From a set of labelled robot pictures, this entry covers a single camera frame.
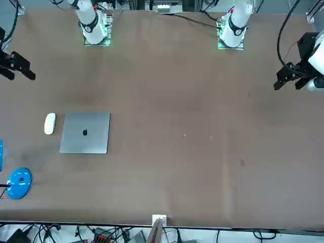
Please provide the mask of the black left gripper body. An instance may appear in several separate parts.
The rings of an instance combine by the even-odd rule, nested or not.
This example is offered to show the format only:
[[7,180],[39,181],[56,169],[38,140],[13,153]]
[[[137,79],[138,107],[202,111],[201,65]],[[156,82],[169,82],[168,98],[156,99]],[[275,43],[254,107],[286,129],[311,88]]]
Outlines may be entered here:
[[298,72],[303,72],[304,74],[294,74],[294,78],[314,78],[316,74],[318,74],[318,71],[308,62],[308,59],[310,58],[313,52],[317,35],[318,32],[306,32],[298,40],[297,44],[300,55],[300,61],[297,64],[295,64],[295,66],[297,66],[295,70]]

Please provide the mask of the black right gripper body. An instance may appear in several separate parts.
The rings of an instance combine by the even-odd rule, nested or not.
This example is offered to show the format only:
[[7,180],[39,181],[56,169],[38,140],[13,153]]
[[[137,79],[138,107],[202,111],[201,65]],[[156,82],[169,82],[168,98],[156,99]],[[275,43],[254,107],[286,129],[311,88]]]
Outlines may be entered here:
[[2,49],[0,53],[0,65],[1,68],[12,68],[12,55],[4,52]]

